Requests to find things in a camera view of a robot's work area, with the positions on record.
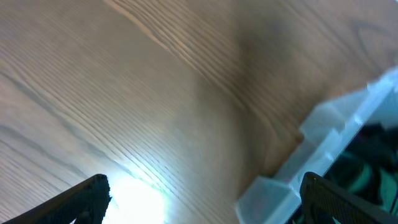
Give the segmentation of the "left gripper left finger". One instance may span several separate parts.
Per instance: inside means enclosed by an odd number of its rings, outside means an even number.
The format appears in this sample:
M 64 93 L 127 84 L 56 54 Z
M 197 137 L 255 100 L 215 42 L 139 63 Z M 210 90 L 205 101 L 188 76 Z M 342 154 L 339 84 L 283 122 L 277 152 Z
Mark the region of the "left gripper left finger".
M 111 201 L 108 178 L 96 174 L 4 224 L 101 224 Z

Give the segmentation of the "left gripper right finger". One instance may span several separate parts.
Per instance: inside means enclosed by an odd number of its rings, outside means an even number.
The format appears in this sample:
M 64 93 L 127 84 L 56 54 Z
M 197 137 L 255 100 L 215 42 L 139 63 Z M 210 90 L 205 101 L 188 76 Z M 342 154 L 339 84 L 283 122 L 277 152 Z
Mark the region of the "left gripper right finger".
M 313 172 L 305 173 L 300 187 L 300 196 L 306 224 L 397 223 L 397 217 Z

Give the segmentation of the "clear plastic storage container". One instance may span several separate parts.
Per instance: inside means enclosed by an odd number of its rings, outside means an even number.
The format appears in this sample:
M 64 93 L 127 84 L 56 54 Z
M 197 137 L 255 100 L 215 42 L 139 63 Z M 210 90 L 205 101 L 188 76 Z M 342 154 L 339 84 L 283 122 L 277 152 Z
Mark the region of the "clear plastic storage container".
M 303 142 L 273 178 L 257 177 L 236 202 L 243 224 L 285 223 L 301 204 L 306 172 L 324 175 L 365 124 L 397 126 L 397 68 L 362 90 L 317 105 L 300 126 Z

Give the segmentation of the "dark green garment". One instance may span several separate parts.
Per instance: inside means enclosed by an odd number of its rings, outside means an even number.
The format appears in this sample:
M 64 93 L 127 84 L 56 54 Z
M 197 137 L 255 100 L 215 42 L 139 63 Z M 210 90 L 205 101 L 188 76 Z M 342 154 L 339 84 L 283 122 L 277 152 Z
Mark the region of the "dark green garment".
M 386 172 L 382 158 L 346 150 L 324 178 L 383 210 L 397 215 L 397 179 Z

